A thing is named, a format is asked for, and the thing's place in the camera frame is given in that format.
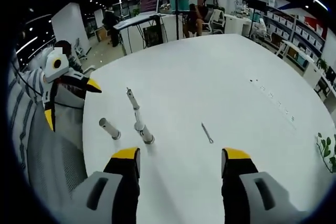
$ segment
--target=wire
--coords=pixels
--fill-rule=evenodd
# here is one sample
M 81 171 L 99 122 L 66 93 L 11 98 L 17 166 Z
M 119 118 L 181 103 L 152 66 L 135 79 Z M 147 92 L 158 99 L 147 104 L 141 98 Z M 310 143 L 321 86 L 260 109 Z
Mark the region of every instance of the wire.
M 34 91 L 34 93 L 38 94 L 39 96 L 43 97 L 41 93 L 37 92 L 36 89 L 34 89 L 32 86 L 29 85 L 28 82 L 26 82 L 26 80 L 21 76 L 20 72 L 14 67 L 14 64 L 12 62 L 12 66 L 15 69 L 16 73 L 19 75 L 20 79 L 31 89 Z M 64 107 L 68 107 L 68 108 L 72 108 L 72 109 L 77 109 L 77 110 L 83 110 L 83 108 L 79 108 L 79 107 L 74 107 L 74 106 L 70 106 L 70 105 L 66 105 L 63 103 L 59 103 L 59 102 L 55 102 L 58 105 L 64 106 Z
M 142 48 L 145 49 L 147 47 L 147 45 L 145 47 L 144 44 L 143 44 L 143 42 L 145 41 L 144 34 L 141 32 L 141 27 L 139 25 L 136 25 L 136 27 L 137 27 L 137 29 L 139 31 L 139 34 L 140 34 L 141 38 L 142 38 Z
M 160 16 L 160 18 L 161 18 L 162 25 L 163 25 L 163 28 L 164 28 L 164 33 L 166 34 L 166 39 L 167 39 L 167 42 L 168 42 L 168 37 L 167 37 L 167 31 L 166 31 L 166 27 L 165 27 L 165 25 L 164 25 L 164 22 L 163 22 L 163 18 L 162 18 L 162 16 Z
M 128 43 L 130 44 L 131 53 L 133 53 L 132 52 L 132 47 L 131 47 L 131 41 L 130 41 L 130 32 L 128 30 L 128 27 L 127 27 L 127 35 L 128 35 Z

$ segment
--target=green leaf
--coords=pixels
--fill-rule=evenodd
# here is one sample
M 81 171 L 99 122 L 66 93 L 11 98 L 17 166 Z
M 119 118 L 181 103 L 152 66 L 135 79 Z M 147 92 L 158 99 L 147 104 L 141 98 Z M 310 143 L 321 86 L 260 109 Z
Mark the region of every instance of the green leaf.
M 323 157 L 328 157 L 330 155 L 330 150 L 329 150 L 329 147 L 326 146 L 326 148 L 324 149 L 324 152 L 323 152 Z
M 324 148 L 325 148 L 325 140 L 322 139 L 322 140 L 321 140 L 321 143 L 322 143 L 322 146 L 323 146 L 323 149 L 324 149 Z
M 336 164 L 336 157 L 331 157 L 331 158 L 329 159 L 329 163 L 331 163 L 331 164 Z

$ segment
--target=white table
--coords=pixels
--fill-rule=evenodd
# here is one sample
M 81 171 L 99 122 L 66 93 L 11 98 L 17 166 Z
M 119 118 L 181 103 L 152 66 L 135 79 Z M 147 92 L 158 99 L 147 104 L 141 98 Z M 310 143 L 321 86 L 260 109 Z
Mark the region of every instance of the white table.
M 223 223 L 223 147 L 249 153 L 259 171 L 269 172 L 289 191 L 299 210 L 311 210 L 329 187 L 332 177 L 315 136 L 335 133 L 330 114 L 289 65 L 242 36 L 158 45 L 111 62 L 91 78 L 103 93 L 86 96 L 86 171 L 88 176 L 103 171 L 116 151 L 140 147 L 139 223 Z M 272 92 L 275 102 L 260 86 Z M 126 87 L 155 136 L 152 145 L 145 145 L 133 128 Z M 121 131 L 118 141 L 99 126 L 102 117 Z
M 248 18 L 238 18 L 230 14 L 224 14 L 225 20 L 225 30 L 226 34 L 239 34 L 243 36 L 248 36 L 251 28 L 251 20 Z

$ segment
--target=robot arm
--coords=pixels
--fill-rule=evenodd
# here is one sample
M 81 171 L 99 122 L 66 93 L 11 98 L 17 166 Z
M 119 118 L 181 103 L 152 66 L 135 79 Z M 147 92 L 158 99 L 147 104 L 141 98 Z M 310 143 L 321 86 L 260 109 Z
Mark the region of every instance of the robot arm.
M 43 93 L 43 107 L 52 131 L 55 131 L 55 96 L 60 83 L 90 92 L 101 93 L 101 89 L 95 81 L 69 68 L 69 61 L 66 55 L 62 53 L 61 48 L 55 48 L 49 54 L 45 68 L 45 79 L 47 83 Z

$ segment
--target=metal cylinder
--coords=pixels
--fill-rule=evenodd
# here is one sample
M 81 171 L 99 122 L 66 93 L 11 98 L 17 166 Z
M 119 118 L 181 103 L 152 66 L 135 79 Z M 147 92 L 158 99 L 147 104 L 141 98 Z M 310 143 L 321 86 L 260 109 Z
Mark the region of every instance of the metal cylinder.
M 107 133 L 109 133 L 114 140 L 120 138 L 121 132 L 113 127 L 110 122 L 106 120 L 106 118 L 102 118 L 99 120 L 99 126 L 102 127 Z
M 127 96 L 130 99 L 133 109 L 134 110 L 138 110 L 140 108 L 140 106 L 138 105 L 136 99 L 134 98 L 133 92 L 131 89 L 127 88 Z
M 145 144 L 152 144 L 155 140 L 154 136 L 149 132 L 147 126 L 141 122 L 136 122 L 134 128 L 141 135 Z

